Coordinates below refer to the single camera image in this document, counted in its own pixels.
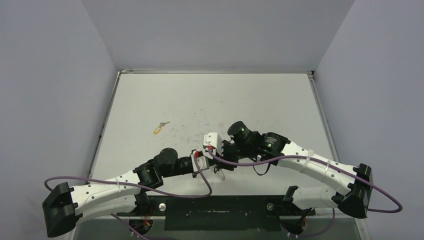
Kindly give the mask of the silver carabiner keyring with rings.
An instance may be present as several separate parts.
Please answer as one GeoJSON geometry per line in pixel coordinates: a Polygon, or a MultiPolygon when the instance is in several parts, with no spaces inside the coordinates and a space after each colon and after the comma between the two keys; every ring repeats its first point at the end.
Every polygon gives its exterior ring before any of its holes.
{"type": "Polygon", "coordinates": [[[212,172],[213,172],[213,175],[214,175],[217,179],[219,179],[220,181],[225,181],[225,180],[226,180],[225,173],[223,172],[223,170],[222,170],[221,168],[219,168],[219,167],[217,167],[217,166],[214,166],[214,167],[212,168],[212,172]]]}

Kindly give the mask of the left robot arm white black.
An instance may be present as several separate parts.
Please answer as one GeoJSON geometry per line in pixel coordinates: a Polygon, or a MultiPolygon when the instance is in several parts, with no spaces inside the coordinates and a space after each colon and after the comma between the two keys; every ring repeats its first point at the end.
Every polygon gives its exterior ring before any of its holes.
{"type": "Polygon", "coordinates": [[[71,186],[67,181],[72,176],[51,177],[44,182],[50,193],[42,203],[47,236],[62,236],[78,223],[110,214],[144,215],[149,210],[146,192],[159,193],[164,178],[197,174],[209,167],[208,159],[200,151],[179,157],[175,149],[165,148],[115,178],[91,178],[85,185],[71,186]]]}

